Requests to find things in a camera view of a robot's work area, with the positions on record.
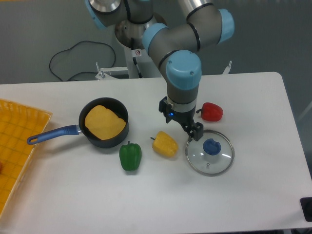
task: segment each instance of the lid rim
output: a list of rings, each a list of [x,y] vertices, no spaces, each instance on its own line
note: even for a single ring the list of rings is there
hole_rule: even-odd
[[[190,166],[198,173],[204,175],[204,176],[209,176],[209,177],[214,177],[214,176],[219,176],[225,172],[227,172],[229,170],[229,168],[232,166],[233,162],[234,162],[234,158],[235,158],[235,151],[234,151],[234,147],[232,145],[232,143],[230,142],[230,140],[225,136],[223,135],[222,133],[220,132],[217,132],[215,130],[211,130],[211,129],[204,129],[204,133],[213,133],[213,134],[217,134],[217,135],[220,135],[221,137],[223,137],[227,142],[228,144],[230,145],[231,147],[231,151],[232,151],[232,158],[231,158],[231,162],[230,164],[221,172],[218,172],[218,173],[206,173],[206,172],[203,172],[201,170],[199,170],[198,168],[196,168],[190,161],[189,159],[189,156],[188,156],[188,153],[187,153],[187,150],[188,150],[188,147],[189,147],[189,144],[190,142],[192,141],[192,139],[188,139],[187,143],[186,143],[186,147],[185,147],[185,156],[186,156],[186,159],[187,161],[189,162]]]

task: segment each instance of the blue joint cap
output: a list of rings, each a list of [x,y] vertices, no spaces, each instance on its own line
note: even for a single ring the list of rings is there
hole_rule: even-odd
[[[226,9],[219,9],[222,17],[222,32],[219,43],[231,38],[235,31],[234,19]]]
[[[142,43],[147,53],[154,36],[163,28],[168,27],[163,23],[155,23],[145,30],[142,38]]]
[[[217,142],[211,138],[211,139],[205,140],[203,144],[203,148],[207,154],[217,155],[221,151],[221,144],[220,142]]]
[[[177,89],[191,90],[197,87],[200,82],[200,59],[191,51],[176,51],[169,56],[166,74],[169,82]]]
[[[84,3],[86,4],[86,7],[87,7],[87,9],[91,15],[91,18],[93,19],[93,22],[96,24],[97,28],[98,29],[105,29],[106,28],[105,25],[102,24],[101,21],[99,21],[99,19],[97,18],[97,16],[94,13],[92,7],[90,6],[89,0],[84,0]]]

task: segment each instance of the yellow bell pepper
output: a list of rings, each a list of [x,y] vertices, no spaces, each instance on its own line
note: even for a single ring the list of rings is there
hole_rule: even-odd
[[[173,157],[179,148],[176,141],[163,131],[158,132],[153,140],[154,151],[166,157]]]

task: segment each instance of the saucepan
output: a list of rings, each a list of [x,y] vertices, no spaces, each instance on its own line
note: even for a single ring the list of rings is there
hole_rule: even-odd
[[[85,126],[85,118],[87,114],[96,106],[102,105],[107,109],[113,111],[119,118],[126,122],[125,127],[115,137],[107,140],[102,140],[92,134],[89,129]],[[45,133],[41,133],[35,136],[31,136],[27,139],[29,145],[34,145],[46,140],[50,140],[56,137],[64,135],[79,135],[83,133],[88,140],[95,146],[100,148],[111,148],[120,144],[128,135],[129,122],[128,122],[128,111],[126,107],[118,100],[111,97],[101,97],[89,102],[80,112],[79,125],[70,125],[61,128],[57,128]]]

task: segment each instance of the blue lid knob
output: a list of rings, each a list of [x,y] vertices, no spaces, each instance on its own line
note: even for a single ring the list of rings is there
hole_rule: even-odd
[[[191,90],[199,85],[201,62],[188,50],[174,52],[168,59],[166,74],[170,83],[181,90]]]
[[[226,9],[219,9],[222,17],[222,32],[219,43],[231,38],[235,31],[234,19]]]
[[[217,155],[221,151],[221,144],[215,140],[208,139],[203,144],[204,151],[209,155]]]

